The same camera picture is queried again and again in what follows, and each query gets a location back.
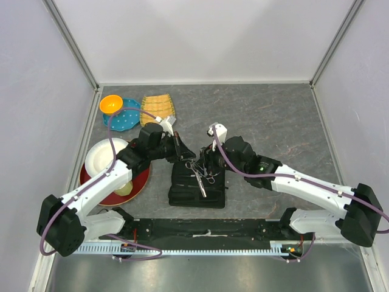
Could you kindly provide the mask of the silver scissors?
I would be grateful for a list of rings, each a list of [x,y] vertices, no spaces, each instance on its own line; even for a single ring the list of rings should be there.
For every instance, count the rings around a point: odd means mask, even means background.
[[[203,168],[203,167],[200,167],[200,169],[201,169],[201,177],[202,177],[202,178],[205,178],[209,184],[214,184],[215,181],[216,181],[215,178],[220,174],[219,172],[218,172],[218,173],[214,173],[214,172],[213,172],[212,177],[206,178],[206,177],[204,176],[204,168]]]
[[[202,197],[206,198],[207,194],[206,194],[201,176],[200,176],[199,172],[196,170],[194,163],[188,161],[185,163],[185,166],[186,166],[186,168],[190,169],[194,173],[194,177],[196,178],[196,180],[198,182],[198,186],[199,186],[199,189],[201,191]]]

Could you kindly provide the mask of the black zip tool case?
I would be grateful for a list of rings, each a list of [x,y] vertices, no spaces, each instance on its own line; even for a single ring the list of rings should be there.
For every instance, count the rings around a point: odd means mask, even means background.
[[[225,170],[220,170],[214,184],[209,184],[205,178],[201,177],[207,194],[207,197],[203,198],[194,173],[186,168],[185,163],[182,161],[173,165],[171,187],[168,192],[169,205],[223,209],[226,191]]]

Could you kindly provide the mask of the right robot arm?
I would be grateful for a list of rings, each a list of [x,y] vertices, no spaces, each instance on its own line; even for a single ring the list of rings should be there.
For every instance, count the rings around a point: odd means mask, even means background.
[[[201,149],[200,165],[207,173],[228,170],[251,186],[296,196],[320,207],[307,211],[288,208],[278,224],[279,234],[293,239],[298,234],[341,235],[363,247],[373,245],[384,216],[373,189],[366,184],[342,186],[298,172],[275,159],[258,155],[241,136]]]

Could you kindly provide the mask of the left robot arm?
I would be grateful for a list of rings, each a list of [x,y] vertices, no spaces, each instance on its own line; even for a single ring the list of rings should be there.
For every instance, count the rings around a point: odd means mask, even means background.
[[[40,252],[44,256],[49,254],[44,249],[44,244],[48,243],[54,252],[66,257],[85,241],[104,235],[129,238],[134,229],[126,212],[115,208],[91,215],[91,210],[147,170],[151,161],[166,159],[175,163],[195,157],[178,132],[169,133],[156,123],[148,123],[137,138],[114,153],[112,162],[97,176],[59,198],[49,195],[44,199],[36,229],[41,237]]]

